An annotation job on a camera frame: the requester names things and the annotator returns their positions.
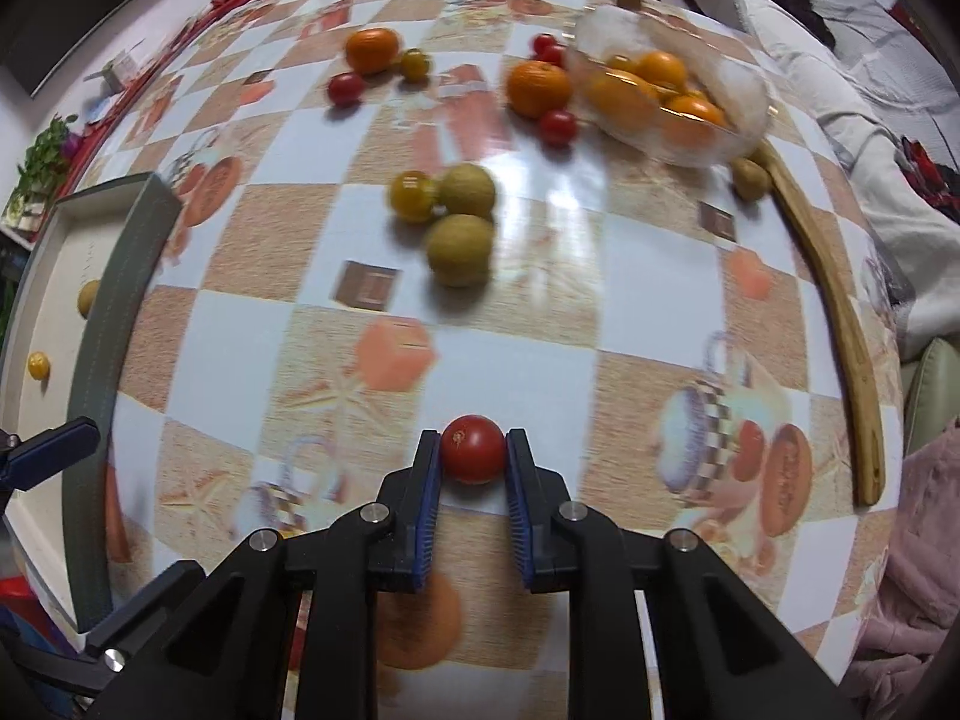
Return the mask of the red cherry tomato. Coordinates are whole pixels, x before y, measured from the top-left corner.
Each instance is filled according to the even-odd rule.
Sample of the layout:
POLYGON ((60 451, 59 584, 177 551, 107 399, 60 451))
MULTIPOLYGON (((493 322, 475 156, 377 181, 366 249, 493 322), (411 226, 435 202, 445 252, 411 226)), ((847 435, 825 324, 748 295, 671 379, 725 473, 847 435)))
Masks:
POLYGON ((457 483, 490 483, 503 474, 507 456, 505 434, 484 416, 459 416, 441 434, 441 466, 457 483))
POLYGON ((550 148, 568 148, 578 138, 578 117, 569 110, 549 110, 540 117, 537 125, 540 142, 550 148))
POLYGON ((332 106, 347 109, 361 103, 365 89, 366 83, 363 76, 354 71, 345 71, 332 76, 327 83, 325 93, 332 106))

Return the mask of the tan longan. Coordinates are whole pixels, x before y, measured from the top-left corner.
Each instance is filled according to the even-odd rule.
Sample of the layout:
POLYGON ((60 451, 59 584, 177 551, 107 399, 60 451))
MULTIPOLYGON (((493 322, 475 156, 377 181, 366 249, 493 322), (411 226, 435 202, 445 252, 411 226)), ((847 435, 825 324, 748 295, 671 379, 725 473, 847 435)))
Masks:
POLYGON ((498 193, 493 177, 482 166, 462 163, 449 167, 439 179, 436 201, 449 215, 493 215, 498 193))
POLYGON ((438 283, 469 288, 490 274, 494 226, 472 215, 444 216, 425 239, 427 261, 438 283))
POLYGON ((94 300, 98 296, 99 291, 99 281, 91 280, 83 284, 80 293, 78 293, 78 299, 76 300, 76 309, 78 309, 78 314, 87 319, 89 317, 89 312, 91 312, 91 307, 93 307, 94 300))

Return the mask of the small yellow tomato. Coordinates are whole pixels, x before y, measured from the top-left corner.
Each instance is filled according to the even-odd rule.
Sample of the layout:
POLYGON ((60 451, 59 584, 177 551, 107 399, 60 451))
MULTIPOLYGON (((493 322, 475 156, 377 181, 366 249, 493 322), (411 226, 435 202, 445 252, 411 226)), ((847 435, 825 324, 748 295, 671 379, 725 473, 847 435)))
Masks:
POLYGON ((28 374, 32 380, 37 380, 37 382, 46 382, 50 377, 50 371, 52 371, 52 364, 50 364, 49 356, 43 351, 32 351, 31 355, 28 356, 28 374))

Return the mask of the white shallow tray box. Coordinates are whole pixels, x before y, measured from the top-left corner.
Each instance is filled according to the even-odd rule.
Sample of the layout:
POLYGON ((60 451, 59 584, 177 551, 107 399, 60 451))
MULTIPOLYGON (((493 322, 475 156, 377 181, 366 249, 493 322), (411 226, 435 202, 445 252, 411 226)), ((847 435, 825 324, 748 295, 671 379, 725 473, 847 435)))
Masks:
MULTIPOLYGON (((181 202, 153 172, 112 179, 53 207, 16 293, 2 353, 2 426, 31 439, 78 416, 112 426, 125 355, 156 262, 181 202), (83 319, 76 300, 99 281, 83 319), (28 356, 52 371, 32 380, 28 356)), ((68 637, 112 611, 106 550, 109 445, 15 494, 5 512, 41 605, 68 637)))

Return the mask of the pink cloth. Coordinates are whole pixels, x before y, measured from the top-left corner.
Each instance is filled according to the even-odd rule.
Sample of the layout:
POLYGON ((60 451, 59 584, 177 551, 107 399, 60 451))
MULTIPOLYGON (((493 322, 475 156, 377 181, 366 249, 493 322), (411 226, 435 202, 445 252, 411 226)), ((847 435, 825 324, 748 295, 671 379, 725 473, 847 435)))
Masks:
POLYGON ((841 681, 866 718, 890 718, 946 642, 958 614, 958 426, 905 460, 877 600, 841 681))

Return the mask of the long wooden back scratcher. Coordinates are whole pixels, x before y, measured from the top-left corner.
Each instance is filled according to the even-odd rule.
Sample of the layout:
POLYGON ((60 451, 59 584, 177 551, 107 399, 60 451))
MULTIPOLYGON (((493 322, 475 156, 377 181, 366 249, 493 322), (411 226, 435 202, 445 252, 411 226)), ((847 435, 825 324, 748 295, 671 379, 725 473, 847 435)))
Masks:
POLYGON ((802 257, 807 260, 807 266, 817 282, 830 328, 850 428, 848 440, 851 445, 854 504, 857 507, 872 507, 884 494, 887 475, 880 401, 861 323, 839 276, 838 263, 812 215, 811 204, 802 188, 794 181, 788 166, 768 140, 761 140, 755 149, 755 156, 758 164, 770 176, 773 199, 789 223, 802 257))

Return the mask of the green potted plant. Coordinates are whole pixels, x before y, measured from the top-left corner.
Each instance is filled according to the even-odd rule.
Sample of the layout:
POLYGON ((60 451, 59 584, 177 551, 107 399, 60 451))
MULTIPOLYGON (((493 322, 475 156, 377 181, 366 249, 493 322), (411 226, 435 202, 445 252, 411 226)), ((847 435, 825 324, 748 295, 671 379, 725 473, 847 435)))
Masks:
POLYGON ((55 114, 16 166, 18 181, 3 210, 3 223, 21 236, 39 231, 46 211, 64 187, 78 148, 78 135, 71 130, 75 122, 75 114, 55 114))

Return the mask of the longan beside bowl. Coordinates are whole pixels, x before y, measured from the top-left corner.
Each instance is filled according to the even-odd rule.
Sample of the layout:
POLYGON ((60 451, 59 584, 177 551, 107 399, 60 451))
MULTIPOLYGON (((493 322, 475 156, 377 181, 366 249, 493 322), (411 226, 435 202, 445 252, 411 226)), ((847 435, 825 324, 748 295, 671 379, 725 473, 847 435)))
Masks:
POLYGON ((731 182, 737 197, 743 203, 765 199, 771 192, 771 177, 765 167, 747 158, 737 158, 729 164, 731 182))

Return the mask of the orange in bowl front right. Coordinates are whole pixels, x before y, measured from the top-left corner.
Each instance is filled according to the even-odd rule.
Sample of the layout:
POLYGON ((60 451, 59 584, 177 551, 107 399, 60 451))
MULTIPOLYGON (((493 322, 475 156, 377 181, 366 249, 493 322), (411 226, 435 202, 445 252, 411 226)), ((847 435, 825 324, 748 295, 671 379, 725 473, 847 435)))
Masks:
POLYGON ((675 94, 661 106, 661 133, 672 148, 701 151, 729 127, 724 110, 693 94, 675 94))

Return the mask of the far left orange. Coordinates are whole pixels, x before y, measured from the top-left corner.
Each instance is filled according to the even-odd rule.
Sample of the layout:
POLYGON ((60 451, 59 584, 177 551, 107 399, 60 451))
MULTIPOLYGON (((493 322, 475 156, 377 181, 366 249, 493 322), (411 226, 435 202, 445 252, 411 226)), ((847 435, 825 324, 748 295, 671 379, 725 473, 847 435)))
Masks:
POLYGON ((353 32, 345 43, 345 62, 361 76, 389 70, 400 52, 400 37, 387 28, 364 28, 353 32))

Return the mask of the dark yellow tomato by orange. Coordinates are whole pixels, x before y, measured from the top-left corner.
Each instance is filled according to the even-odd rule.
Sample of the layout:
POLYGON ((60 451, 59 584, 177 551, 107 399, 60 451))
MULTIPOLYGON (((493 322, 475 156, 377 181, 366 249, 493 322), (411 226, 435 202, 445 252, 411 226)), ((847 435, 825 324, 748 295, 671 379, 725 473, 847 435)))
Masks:
POLYGON ((409 85, 424 85, 430 79, 431 59, 420 49, 405 50, 395 62, 397 73, 409 85))

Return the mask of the glass fruit bowl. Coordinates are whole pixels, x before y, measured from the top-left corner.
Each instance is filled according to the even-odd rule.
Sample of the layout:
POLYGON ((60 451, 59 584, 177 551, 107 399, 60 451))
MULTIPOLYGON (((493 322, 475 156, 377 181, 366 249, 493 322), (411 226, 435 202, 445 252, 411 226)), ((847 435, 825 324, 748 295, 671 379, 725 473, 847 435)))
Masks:
POLYGON ((680 167, 754 151, 773 117, 768 85, 731 39, 675 10, 613 5, 574 21, 566 54, 574 99, 602 132, 680 167))

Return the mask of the large orange near bowl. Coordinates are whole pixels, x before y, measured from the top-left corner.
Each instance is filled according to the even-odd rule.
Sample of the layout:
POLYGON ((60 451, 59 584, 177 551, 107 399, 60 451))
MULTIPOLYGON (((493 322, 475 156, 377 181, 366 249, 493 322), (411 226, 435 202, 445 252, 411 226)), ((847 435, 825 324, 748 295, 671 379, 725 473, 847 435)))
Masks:
POLYGON ((538 121, 551 110, 565 109, 573 86, 562 68, 540 60, 526 60, 506 75, 506 99, 517 115, 538 121))

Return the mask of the grey white blanket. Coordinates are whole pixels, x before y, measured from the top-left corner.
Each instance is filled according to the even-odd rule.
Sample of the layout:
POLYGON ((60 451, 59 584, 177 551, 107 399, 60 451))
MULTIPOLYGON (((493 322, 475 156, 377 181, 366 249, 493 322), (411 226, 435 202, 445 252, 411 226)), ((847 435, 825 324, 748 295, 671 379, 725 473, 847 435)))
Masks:
POLYGON ((890 270, 900 355, 958 338, 958 93, 877 0, 693 0, 755 37, 850 177, 890 270))

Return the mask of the red tomato behind bowl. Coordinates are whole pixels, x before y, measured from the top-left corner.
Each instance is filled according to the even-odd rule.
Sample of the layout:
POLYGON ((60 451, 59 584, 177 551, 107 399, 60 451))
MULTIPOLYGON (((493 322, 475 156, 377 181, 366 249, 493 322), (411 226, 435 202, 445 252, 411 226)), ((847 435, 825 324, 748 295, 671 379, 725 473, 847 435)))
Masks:
POLYGON ((553 65, 558 68, 566 67, 566 47, 555 36, 548 32, 540 32, 532 39, 532 57, 539 62, 553 65))

